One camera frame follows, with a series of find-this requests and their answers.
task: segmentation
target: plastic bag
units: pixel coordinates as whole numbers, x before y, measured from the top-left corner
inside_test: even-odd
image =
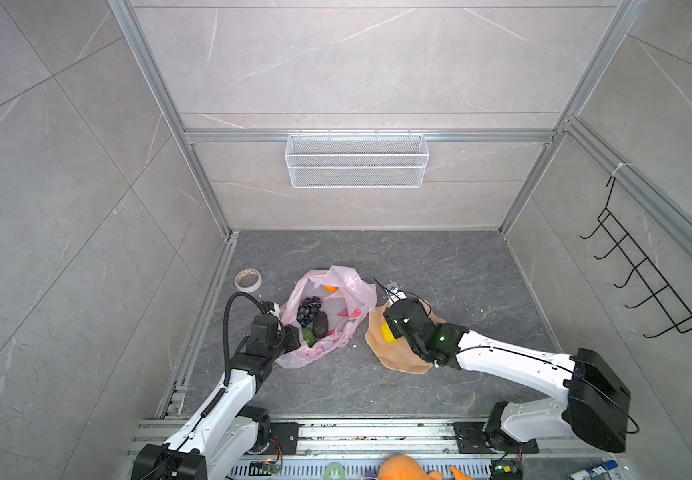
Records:
[[[330,292],[325,286],[337,290]],[[299,369],[346,345],[357,332],[360,322],[375,310],[377,302],[375,285],[363,282],[357,271],[349,266],[333,265],[329,270],[311,270],[295,284],[290,298],[282,306],[280,320],[283,325],[301,328],[297,311],[301,301],[309,296],[322,299],[321,311],[327,314],[328,334],[309,347],[298,333],[301,348],[277,359],[285,369]]]

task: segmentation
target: tan plate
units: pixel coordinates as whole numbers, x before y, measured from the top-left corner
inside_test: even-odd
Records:
[[[421,302],[423,302],[428,311],[429,304],[425,300],[421,300]],[[431,364],[421,360],[418,355],[413,353],[406,339],[401,338],[395,343],[389,343],[383,338],[380,326],[385,322],[383,311],[388,308],[388,305],[389,303],[386,302],[370,313],[370,325],[367,328],[364,339],[385,367],[416,375],[428,372]],[[431,312],[429,318],[434,323],[445,323],[444,320],[434,315],[433,312]]]

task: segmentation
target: blue marker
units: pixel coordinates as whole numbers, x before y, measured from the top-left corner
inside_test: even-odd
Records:
[[[567,480],[589,480],[590,478],[599,477],[600,475],[609,472],[613,468],[618,468],[618,464],[615,460],[608,460],[600,466],[588,468],[586,470],[579,470],[578,472],[572,473],[567,477]]]

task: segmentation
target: white zip tie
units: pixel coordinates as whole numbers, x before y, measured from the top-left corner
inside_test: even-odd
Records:
[[[618,170],[620,170],[620,168],[623,167],[624,165],[628,165],[629,167],[633,167],[633,166],[634,166],[634,164],[627,164],[627,163],[624,163],[624,162],[620,162],[620,163],[618,163],[618,166],[612,171],[612,173],[610,174],[610,177],[615,177],[615,176],[616,176],[616,172],[618,172]]]

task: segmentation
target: wire basket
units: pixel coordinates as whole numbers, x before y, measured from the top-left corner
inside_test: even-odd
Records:
[[[422,134],[295,134],[284,159],[295,188],[420,187],[429,149]]]

